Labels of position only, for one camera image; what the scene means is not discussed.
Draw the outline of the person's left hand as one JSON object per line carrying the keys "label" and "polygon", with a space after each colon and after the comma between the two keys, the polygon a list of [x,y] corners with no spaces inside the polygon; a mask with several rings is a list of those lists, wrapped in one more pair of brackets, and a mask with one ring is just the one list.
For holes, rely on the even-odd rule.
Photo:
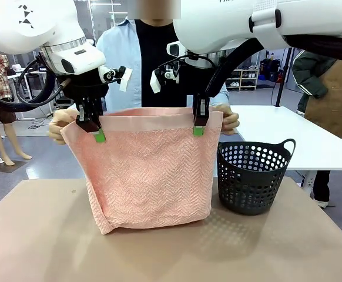
{"label": "person's left hand", "polygon": [[235,129],[239,127],[239,115],[231,110],[229,104],[219,104],[212,106],[214,111],[223,113],[221,133],[226,136],[235,134]]}

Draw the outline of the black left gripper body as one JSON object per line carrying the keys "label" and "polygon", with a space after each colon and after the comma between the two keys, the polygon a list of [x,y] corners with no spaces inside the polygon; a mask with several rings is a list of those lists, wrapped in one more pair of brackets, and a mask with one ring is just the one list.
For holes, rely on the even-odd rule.
{"label": "black left gripper body", "polygon": [[102,82],[98,68],[80,75],[57,75],[56,79],[59,83],[66,79],[71,80],[62,92],[73,101],[80,101],[82,98],[104,98],[107,94],[107,84]]}

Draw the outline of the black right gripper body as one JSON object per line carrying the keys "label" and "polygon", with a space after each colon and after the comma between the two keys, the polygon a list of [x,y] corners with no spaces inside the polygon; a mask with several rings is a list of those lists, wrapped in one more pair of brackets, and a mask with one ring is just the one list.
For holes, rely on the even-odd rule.
{"label": "black right gripper body", "polygon": [[215,63],[210,58],[186,58],[185,63],[185,94],[207,97],[206,88],[216,70]]}

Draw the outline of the person's right hand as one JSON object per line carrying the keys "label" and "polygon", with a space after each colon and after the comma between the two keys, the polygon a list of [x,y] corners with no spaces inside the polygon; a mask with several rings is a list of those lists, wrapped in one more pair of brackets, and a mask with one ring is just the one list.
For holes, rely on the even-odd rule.
{"label": "person's right hand", "polygon": [[57,144],[65,145],[65,140],[61,135],[61,130],[68,124],[74,122],[79,112],[76,109],[59,109],[55,111],[53,120],[48,125],[48,136]]}

